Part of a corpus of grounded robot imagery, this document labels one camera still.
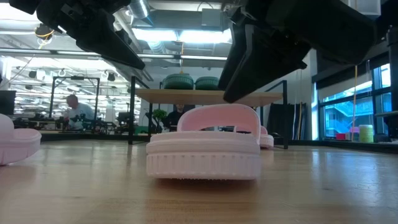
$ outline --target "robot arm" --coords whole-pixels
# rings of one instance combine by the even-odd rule
[[[37,13],[46,26],[76,40],[81,49],[96,52],[103,58],[137,69],[145,67],[129,44],[124,31],[114,31],[112,13],[127,6],[130,0],[10,0],[12,7],[26,13]]]

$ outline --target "computer monitor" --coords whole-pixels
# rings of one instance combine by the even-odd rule
[[[17,91],[0,90],[0,113],[14,115],[15,97]]]

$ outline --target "potted plant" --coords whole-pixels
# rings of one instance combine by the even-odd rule
[[[160,122],[167,117],[167,112],[161,109],[156,109],[153,112],[153,117],[157,121],[156,130],[158,133],[162,132],[162,128],[160,127]]]

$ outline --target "green container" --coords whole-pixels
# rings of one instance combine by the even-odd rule
[[[163,80],[168,90],[193,90],[193,79],[189,74],[171,74]]]
[[[216,77],[200,77],[196,82],[197,90],[220,90],[218,88],[218,82],[220,80]]]
[[[374,142],[373,125],[359,125],[359,141],[366,143]]]

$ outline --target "wooden table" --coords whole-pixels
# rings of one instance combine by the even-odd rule
[[[227,103],[223,99],[224,91],[136,89],[136,95],[149,103],[160,104],[215,105]],[[251,93],[236,103],[257,107],[281,100],[282,97],[282,93]]]
[[[145,144],[45,142],[0,167],[0,224],[396,224],[398,156],[261,151],[254,181],[155,180]]]

